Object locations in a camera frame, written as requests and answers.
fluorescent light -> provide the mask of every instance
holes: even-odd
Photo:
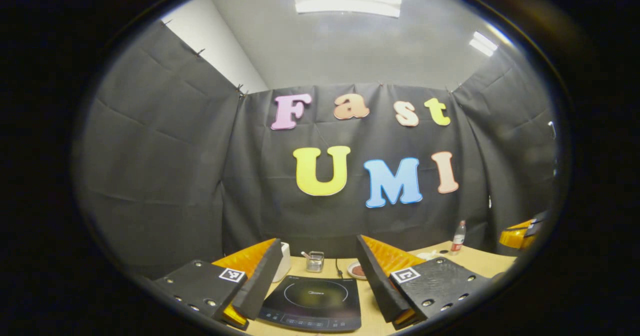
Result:
[[[478,40],[478,42],[483,44],[485,47],[487,47],[487,49],[490,49],[491,51],[496,51],[498,49],[498,45],[491,42],[491,40],[486,38],[485,35],[482,35],[482,33],[478,31],[475,31],[473,33],[473,38]]]
[[[494,52],[487,46],[485,46],[484,44],[480,43],[480,41],[478,41],[477,39],[473,39],[471,41],[469,41],[469,45],[475,47],[476,49],[478,49],[478,51],[482,52],[483,54],[487,55],[487,56],[491,56],[494,54]]]
[[[482,52],[487,56],[491,56],[494,54],[494,51],[498,49],[498,45],[494,44],[486,38],[482,33],[475,31],[473,33],[473,39],[469,41],[469,45],[475,47],[478,51]]]
[[[402,0],[294,0],[297,13],[351,11],[400,17]]]

wooden table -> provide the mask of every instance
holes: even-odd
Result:
[[[430,247],[409,251],[409,253],[417,255],[422,252],[430,253],[434,250],[439,252],[441,250],[450,249],[451,241],[446,241]],[[516,259],[512,256],[501,256],[499,254],[484,252],[466,246],[463,246],[460,252],[455,256],[451,256],[448,253],[438,254],[438,256],[446,257],[447,259],[454,261],[458,265],[463,266],[478,275],[489,278],[496,276],[496,274],[500,272],[506,271]],[[342,270],[343,277],[352,279],[351,275],[347,272],[347,267],[355,261],[358,260],[356,258],[338,259],[338,267]],[[289,270],[287,275],[322,279],[338,278],[338,272],[336,271],[336,259],[334,258],[324,259],[322,272],[307,272],[306,266],[307,263],[304,257],[292,256],[291,270]],[[267,295],[272,293],[278,285],[279,282],[272,283]],[[358,293],[362,327],[356,331],[348,332],[346,334],[350,336],[386,336],[396,332],[393,325],[391,325],[390,322],[386,323],[384,318],[382,318],[382,313],[380,313],[380,310],[378,309],[378,304],[376,303],[373,291],[369,286],[369,282],[365,279],[358,279]],[[263,322],[258,318],[256,318],[256,320],[250,320],[246,333],[254,336],[314,336],[317,334],[312,331],[302,331],[274,326]]]

black cooktop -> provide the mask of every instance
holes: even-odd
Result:
[[[264,300],[258,318],[315,332],[357,330],[362,325],[357,281],[287,276]]]

utensil holder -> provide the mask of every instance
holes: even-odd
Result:
[[[311,259],[306,259],[307,272],[322,272],[322,268],[325,265],[325,253],[322,251],[309,252]]]

blue letter m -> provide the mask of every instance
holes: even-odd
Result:
[[[368,170],[371,179],[371,198],[366,201],[366,206],[374,208],[386,205],[387,202],[382,198],[382,190],[392,205],[398,201],[400,190],[402,190],[400,202],[403,204],[413,204],[422,200],[423,195],[418,189],[419,163],[417,158],[403,158],[394,176],[384,161],[366,161],[364,168]]]

